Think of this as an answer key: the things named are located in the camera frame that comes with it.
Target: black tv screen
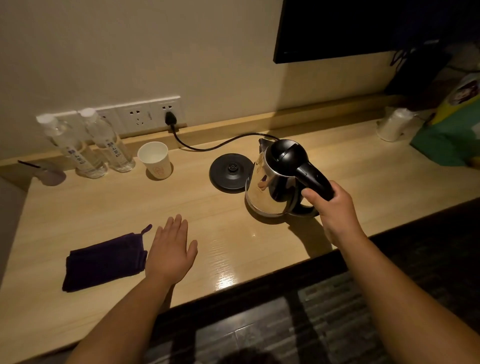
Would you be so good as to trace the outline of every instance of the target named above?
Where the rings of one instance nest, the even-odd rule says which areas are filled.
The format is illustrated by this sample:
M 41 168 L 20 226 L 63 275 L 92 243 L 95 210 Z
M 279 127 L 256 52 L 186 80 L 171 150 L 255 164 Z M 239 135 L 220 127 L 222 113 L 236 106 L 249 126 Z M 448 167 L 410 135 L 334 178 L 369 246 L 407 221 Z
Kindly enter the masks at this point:
M 274 62 L 476 40 L 479 15 L 478 0 L 284 0 Z

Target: black kettle base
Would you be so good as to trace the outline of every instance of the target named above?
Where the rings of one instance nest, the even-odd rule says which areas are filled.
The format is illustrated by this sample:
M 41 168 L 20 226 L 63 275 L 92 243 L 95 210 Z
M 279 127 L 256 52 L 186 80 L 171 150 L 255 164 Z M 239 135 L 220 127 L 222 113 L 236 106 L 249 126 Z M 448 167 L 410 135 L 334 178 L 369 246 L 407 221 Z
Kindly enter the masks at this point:
M 245 184 L 252 175 L 252 171 L 251 160 L 242 154 L 228 153 L 213 161 L 208 174 L 210 182 L 217 189 L 237 194 L 245 191 Z

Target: kettle spout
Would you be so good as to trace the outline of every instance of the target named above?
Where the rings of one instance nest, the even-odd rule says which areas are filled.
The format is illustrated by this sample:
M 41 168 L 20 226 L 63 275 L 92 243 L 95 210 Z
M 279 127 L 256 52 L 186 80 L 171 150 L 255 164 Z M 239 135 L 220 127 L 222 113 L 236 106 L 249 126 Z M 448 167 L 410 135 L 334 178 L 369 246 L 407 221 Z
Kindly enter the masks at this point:
M 271 146 L 274 142 L 272 142 L 271 140 L 268 140 L 268 139 L 265 139 L 265 138 L 261 138 L 261 139 L 258 139 L 258 143 L 260 144 L 260 153 L 263 153 L 267 150 L 267 148 L 269 146 Z

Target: wooden desk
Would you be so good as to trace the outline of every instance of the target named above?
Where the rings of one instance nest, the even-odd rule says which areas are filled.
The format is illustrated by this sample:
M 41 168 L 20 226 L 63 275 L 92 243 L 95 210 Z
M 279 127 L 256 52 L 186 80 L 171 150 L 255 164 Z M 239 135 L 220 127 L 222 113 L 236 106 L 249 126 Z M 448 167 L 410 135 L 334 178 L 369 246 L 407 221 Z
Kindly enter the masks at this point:
M 322 131 L 309 123 L 272 133 L 300 142 L 312 163 L 351 193 L 362 227 L 373 235 L 480 196 L 480 171 L 438 166 L 408 146 L 419 125 L 395 143 L 375 135 L 375 121 Z M 149 179 L 138 161 L 131 172 L 109 171 L 98 180 L 68 171 L 57 187 L 33 181 L 0 290 L 0 361 L 18 362 L 80 340 L 144 277 L 64 293 L 70 250 L 140 232 L 177 213 L 188 219 L 199 252 L 172 305 L 330 251 L 318 218 L 263 223 L 247 211 L 243 193 L 211 185 L 208 170 L 216 157 L 242 153 L 255 160 L 257 140 L 246 137 L 205 153 L 173 150 L 174 171 L 164 181 Z M 154 233 L 145 234 L 146 249 Z

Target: purple cloth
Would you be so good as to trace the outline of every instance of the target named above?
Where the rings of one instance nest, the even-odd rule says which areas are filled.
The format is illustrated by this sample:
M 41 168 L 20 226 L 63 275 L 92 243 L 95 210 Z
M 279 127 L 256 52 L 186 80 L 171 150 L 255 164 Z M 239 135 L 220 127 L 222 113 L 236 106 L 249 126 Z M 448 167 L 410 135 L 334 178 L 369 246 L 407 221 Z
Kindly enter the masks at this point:
M 62 290 L 75 292 L 118 278 L 134 276 L 145 269 L 147 251 L 140 234 L 126 234 L 103 243 L 72 250 L 67 257 L 67 274 Z

